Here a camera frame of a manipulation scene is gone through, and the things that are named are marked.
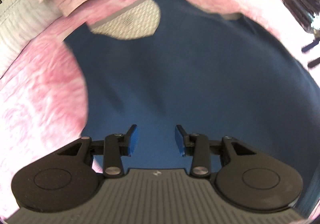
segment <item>pink fluffy blanket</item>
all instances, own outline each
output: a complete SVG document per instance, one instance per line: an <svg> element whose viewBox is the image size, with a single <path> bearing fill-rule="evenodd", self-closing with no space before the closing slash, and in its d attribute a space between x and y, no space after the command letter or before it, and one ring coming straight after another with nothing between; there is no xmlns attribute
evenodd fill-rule
<svg viewBox="0 0 320 224"><path fill-rule="evenodd" d="M0 80L0 217L18 206L10 183L22 167L75 140L86 122L84 79L60 35L93 24L136 0L89 0L33 39ZM188 0L213 12L242 12L273 33L304 66L310 43L281 0ZM315 80L318 69L311 72Z"/></svg>

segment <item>gray ribbed surface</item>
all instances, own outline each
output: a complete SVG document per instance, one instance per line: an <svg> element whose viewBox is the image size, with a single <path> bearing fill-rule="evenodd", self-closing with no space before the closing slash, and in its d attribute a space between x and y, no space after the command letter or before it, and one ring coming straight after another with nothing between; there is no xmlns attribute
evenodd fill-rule
<svg viewBox="0 0 320 224"><path fill-rule="evenodd" d="M301 220L292 209L256 214L223 201L206 180L183 169L132 169L108 179L99 193L78 208L60 213L18 210L8 224L287 224Z"/></svg>

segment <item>white textured fabric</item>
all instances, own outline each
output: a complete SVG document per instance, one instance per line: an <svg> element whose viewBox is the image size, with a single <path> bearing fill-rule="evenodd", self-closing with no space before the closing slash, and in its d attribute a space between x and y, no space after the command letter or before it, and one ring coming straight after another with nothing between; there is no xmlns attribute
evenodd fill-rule
<svg viewBox="0 0 320 224"><path fill-rule="evenodd" d="M146 0L115 19L92 30L120 40L151 36L160 22L160 8L153 0Z"/></svg>
<svg viewBox="0 0 320 224"><path fill-rule="evenodd" d="M0 78L29 41L62 13L50 1L4 0L0 5Z"/></svg>

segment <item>metal screw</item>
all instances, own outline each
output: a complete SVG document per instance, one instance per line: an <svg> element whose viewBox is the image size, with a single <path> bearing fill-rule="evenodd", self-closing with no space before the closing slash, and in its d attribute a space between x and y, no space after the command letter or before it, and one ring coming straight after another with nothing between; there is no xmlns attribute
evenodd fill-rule
<svg viewBox="0 0 320 224"><path fill-rule="evenodd" d="M116 167L116 166L111 166L111 167L108 167L105 170L105 172L106 172L106 174L109 174L109 175L117 175L117 174L121 173L121 169L119 167Z"/></svg>
<svg viewBox="0 0 320 224"><path fill-rule="evenodd" d="M209 170L206 167L203 166L196 166L192 169L193 173L197 175L205 175L209 173Z"/></svg>

